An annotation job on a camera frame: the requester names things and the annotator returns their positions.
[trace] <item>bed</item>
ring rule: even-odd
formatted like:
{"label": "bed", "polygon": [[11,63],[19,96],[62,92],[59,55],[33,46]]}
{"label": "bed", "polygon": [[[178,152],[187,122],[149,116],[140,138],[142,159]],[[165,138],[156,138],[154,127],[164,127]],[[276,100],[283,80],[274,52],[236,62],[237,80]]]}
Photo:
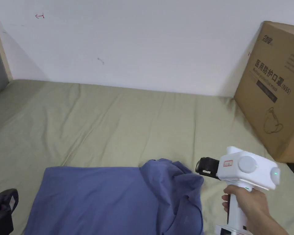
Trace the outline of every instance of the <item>bed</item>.
{"label": "bed", "polygon": [[[149,159],[219,159],[234,145],[272,159],[232,98],[87,84],[12,80],[0,92],[0,192],[17,188],[14,232],[22,234],[46,167],[142,166]],[[272,216],[294,234],[294,174],[266,192]],[[226,223],[225,183],[205,177],[205,235]]]}

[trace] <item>finger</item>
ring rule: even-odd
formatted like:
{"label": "finger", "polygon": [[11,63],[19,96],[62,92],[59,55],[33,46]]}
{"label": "finger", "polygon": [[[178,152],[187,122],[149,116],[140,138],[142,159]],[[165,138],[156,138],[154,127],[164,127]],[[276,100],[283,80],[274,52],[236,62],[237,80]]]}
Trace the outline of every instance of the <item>finger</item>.
{"label": "finger", "polygon": [[222,198],[223,200],[225,200],[225,201],[228,201],[228,194],[223,195],[221,198]]}
{"label": "finger", "polygon": [[223,192],[226,194],[234,194],[236,195],[237,191],[239,190],[239,187],[236,185],[228,185]]}

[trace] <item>round button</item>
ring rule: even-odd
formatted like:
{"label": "round button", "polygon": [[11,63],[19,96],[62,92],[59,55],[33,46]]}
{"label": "round button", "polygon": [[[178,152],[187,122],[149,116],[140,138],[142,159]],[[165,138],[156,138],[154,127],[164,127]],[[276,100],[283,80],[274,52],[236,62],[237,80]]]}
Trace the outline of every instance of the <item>round button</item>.
{"label": "round button", "polygon": [[257,162],[251,156],[242,156],[239,158],[239,169],[244,173],[252,173],[257,168]]}
{"label": "round button", "polygon": [[280,184],[280,169],[278,167],[274,167],[270,171],[271,180],[275,185]]}

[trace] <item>folded clothing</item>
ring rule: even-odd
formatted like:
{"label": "folded clothing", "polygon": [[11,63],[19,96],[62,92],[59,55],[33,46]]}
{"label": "folded clothing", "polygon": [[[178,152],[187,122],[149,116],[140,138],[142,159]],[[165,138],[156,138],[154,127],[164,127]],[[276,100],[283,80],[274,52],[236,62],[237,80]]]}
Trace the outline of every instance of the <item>folded clothing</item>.
{"label": "folded clothing", "polygon": [[180,162],[46,168],[25,235],[203,234],[203,178]]}

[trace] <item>label sticker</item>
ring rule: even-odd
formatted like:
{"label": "label sticker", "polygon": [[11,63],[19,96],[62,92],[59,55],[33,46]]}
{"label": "label sticker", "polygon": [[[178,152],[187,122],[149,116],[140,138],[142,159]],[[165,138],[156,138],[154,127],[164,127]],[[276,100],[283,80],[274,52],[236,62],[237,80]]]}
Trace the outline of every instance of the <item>label sticker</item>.
{"label": "label sticker", "polygon": [[12,196],[12,198],[11,198],[11,200],[10,200],[10,203],[9,203],[9,205],[10,205],[10,207],[11,207],[11,210],[13,210],[14,204],[15,204],[15,199],[14,199],[14,197]]}
{"label": "label sticker", "polygon": [[223,162],[223,166],[232,166],[232,165],[233,165],[233,160]]}

